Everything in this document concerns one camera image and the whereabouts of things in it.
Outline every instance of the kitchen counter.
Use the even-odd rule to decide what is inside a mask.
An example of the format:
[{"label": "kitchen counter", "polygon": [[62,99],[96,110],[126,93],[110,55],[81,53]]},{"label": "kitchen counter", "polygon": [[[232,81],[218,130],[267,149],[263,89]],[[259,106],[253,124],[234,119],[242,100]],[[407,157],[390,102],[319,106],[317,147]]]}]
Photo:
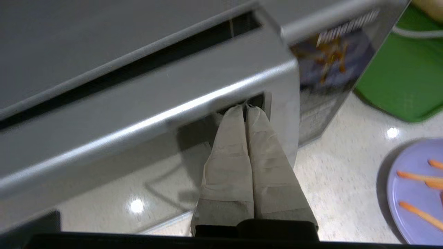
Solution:
[{"label": "kitchen counter", "polygon": [[[402,145],[442,137],[441,124],[443,113],[407,124],[350,95],[323,136],[299,149],[295,163],[320,240],[399,243],[383,204],[385,172]],[[189,235],[199,165],[209,153],[208,143],[198,144],[61,203],[62,230]]]}]

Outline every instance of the purple plate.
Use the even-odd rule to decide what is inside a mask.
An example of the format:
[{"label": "purple plate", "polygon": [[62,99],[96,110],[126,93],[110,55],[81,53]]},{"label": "purple plate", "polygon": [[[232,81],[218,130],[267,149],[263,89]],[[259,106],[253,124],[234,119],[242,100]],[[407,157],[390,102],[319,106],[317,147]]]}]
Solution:
[{"label": "purple plate", "polygon": [[388,204],[395,224],[409,244],[443,245],[443,231],[398,205],[400,201],[407,202],[443,221],[441,191],[397,175],[400,170],[443,177],[443,170],[431,167],[428,159],[443,162],[443,139],[425,140],[402,151],[389,172]]}]

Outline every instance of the white countertop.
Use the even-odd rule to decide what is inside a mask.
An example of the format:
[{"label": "white countertop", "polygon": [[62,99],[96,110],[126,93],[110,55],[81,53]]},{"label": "white countertop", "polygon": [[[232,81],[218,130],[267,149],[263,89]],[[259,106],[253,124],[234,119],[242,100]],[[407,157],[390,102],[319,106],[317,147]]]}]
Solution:
[{"label": "white countertop", "polygon": [[[295,174],[319,223],[320,240],[399,243],[379,205],[378,198],[383,200],[385,193],[379,169],[390,164],[392,151],[399,146],[442,137],[441,124],[443,113],[407,124],[350,95],[323,136],[299,149],[295,163]],[[203,165],[210,147],[200,144],[188,152],[194,155],[194,164]],[[198,186],[189,168],[181,166],[186,160],[171,157],[60,204],[62,230],[187,235],[191,212],[154,226],[195,204],[192,190]]]}]

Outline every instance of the green tray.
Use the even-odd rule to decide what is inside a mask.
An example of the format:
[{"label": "green tray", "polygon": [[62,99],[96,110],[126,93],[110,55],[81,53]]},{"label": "green tray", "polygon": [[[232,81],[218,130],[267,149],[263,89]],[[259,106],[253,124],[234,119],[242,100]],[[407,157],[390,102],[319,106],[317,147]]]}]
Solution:
[{"label": "green tray", "polygon": [[[442,26],[409,6],[398,27],[415,31]],[[406,122],[424,121],[443,109],[443,39],[390,34],[362,76],[355,93]]]}]

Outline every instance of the carrot stick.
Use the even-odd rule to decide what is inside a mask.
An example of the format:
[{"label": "carrot stick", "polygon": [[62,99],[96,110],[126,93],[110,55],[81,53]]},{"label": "carrot stick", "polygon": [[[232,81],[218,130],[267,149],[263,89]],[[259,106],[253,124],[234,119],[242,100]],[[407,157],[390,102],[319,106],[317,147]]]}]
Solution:
[{"label": "carrot stick", "polygon": [[436,228],[438,228],[441,231],[443,231],[443,222],[437,220],[432,215],[430,215],[430,214],[428,214],[426,212],[423,212],[420,209],[418,209],[418,208],[414,207],[413,205],[411,205],[409,203],[406,203],[406,202],[399,202],[398,205],[400,205],[401,207],[403,207],[407,211],[418,215],[423,220],[431,223],[433,226],[435,226]]},{"label": "carrot stick", "polygon": [[443,183],[443,178],[441,178],[441,177],[417,175],[417,174],[408,173],[408,172],[404,172],[404,171],[397,171],[397,175],[399,177],[403,177],[403,178],[411,179],[411,180]]},{"label": "carrot stick", "polygon": [[443,183],[433,182],[433,181],[425,181],[426,185],[430,188],[443,190]]},{"label": "carrot stick", "polygon": [[427,163],[431,165],[432,167],[443,169],[443,163],[436,161],[436,160],[428,160]]}]

